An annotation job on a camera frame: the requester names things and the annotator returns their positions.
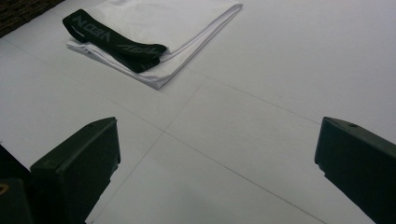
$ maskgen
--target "folded white cloth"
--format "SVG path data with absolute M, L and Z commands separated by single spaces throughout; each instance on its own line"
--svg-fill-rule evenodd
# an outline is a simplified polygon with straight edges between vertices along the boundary
M 159 89 L 241 9 L 234 0 L 107 0 L 85 9 L 134 42 L 167 47 L 160 64 L 139 74 L 90 42 L 69 41 L 67 46 Z

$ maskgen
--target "elastic strap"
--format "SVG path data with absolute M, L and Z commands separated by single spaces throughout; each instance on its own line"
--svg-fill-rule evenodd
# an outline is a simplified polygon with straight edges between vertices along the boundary
M 136 62 L 151 63 L 166 51 L 160 44 L 134 42 L 96 21 L 83 9 L 79 9 L 63 19 L 67 31 L 81 43 L 91 42 L 97 47 L 109 50 L 121 57 Z
M 122 57 L 120 54 L 114 52 L 112 49 L 102 49 L 102 50 L 106 51 L 115 60 L 117 60 L 119 63 L 122 63 L 125 67 L 129 68 L 131 71 L 135 73 L 142 73 L 160 63 L 159 58 L 155 58 L 150 62 L 138 62 L 135 60 L 131 60 L 128 57 Z

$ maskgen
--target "folded towel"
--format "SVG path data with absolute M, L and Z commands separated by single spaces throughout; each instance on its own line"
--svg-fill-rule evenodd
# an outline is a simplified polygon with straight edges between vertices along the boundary
M 77 40 L 67 46 L 159 89 L 241 8 L 234 0 L 107 0 L 64 19 Z

